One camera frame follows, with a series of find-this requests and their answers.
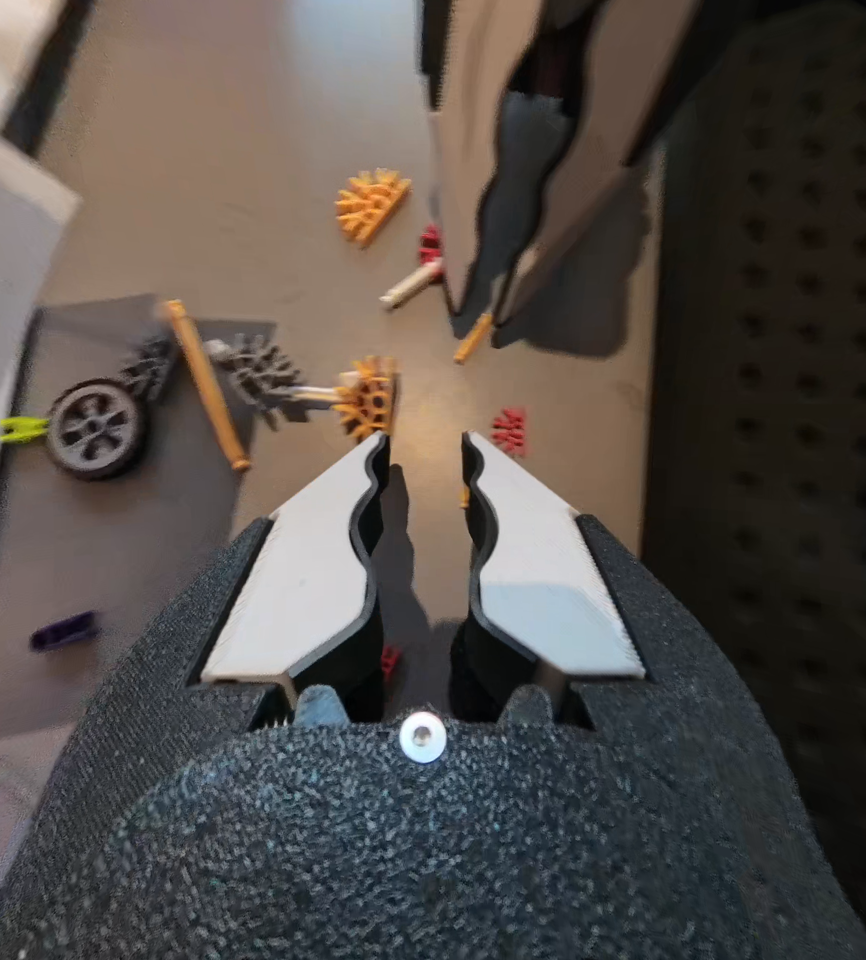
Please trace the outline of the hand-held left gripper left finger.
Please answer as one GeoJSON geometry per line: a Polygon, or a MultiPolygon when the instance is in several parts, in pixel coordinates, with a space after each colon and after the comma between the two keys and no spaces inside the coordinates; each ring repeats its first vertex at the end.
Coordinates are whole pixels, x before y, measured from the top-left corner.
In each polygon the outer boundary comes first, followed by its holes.
{"type": "Polygon", "coordinates": [[[269,515],[201,682],[297,685],[366,626],[376,585],[359,522],[389,453],[387,434],[370,436],[269,515]]]}

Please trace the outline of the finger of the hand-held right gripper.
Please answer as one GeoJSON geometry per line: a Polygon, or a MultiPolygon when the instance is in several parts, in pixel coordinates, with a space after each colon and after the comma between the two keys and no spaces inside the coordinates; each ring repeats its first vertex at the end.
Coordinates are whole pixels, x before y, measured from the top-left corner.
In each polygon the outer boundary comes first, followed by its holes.
{"type": "Polygon", "coordinates": [[[423,1],[421,76],[430,128],[432,206],[449,311],[463,312],[498,171],[507,88],[537,39],[542,1],[423,1]]]}
{"type": "Polygon", "coordinates": [[[597,13],[583,60],[579,116],[542,186],[530,243],[517,258],[494,322],[502,327],[549,279],[627,177],[699,1],[614,1],[597,13]]]}

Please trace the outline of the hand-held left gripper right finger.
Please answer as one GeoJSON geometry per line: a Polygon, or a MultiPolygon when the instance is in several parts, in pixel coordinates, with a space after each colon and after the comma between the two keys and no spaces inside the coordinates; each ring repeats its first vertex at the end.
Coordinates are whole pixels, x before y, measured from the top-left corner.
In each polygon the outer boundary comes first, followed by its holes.
{"type": "Polygon", "coordinates": [[[565,678],[646,678],[579,513],[480,433],[465,432],[462,451],[469,508],[485,521],[470,581],[477,622],[565,678]]]}

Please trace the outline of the red connector with white rod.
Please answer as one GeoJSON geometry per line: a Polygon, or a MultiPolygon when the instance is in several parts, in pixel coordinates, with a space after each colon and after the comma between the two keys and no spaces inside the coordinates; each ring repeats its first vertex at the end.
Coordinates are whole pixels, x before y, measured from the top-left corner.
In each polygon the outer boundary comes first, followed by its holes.
{"type": "Polygon", "coordinates": [[[430,222],[420,234],[417,267],[379,298],[386,311],[399,308],[429,286],[442,281],[443,258],[439,227],[430,222]]]}

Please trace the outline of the long yellow toy rod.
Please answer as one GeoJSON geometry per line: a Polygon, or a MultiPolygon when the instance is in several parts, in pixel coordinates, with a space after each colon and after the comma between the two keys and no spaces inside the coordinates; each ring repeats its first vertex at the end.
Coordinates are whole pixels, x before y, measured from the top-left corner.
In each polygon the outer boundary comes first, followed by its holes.
{"type": "Polygon", "coordinates": [[[236,474],[248,471],[251,468],[251,461],[234,426],[197,325],[179,299],[166,300],[164,311],[224,458],[236,474]]]}

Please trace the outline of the purple toy clip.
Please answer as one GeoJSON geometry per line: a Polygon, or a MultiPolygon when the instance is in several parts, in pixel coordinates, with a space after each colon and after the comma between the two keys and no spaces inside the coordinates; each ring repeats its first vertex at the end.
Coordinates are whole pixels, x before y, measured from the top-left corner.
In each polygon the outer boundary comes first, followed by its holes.
{"type": "Polygon", "coordinates": [[[30,648],[34,653],[48,653],[94,640],[100,631],[98,615],[94,610],[47,624],[31,634],[30,648]]]}

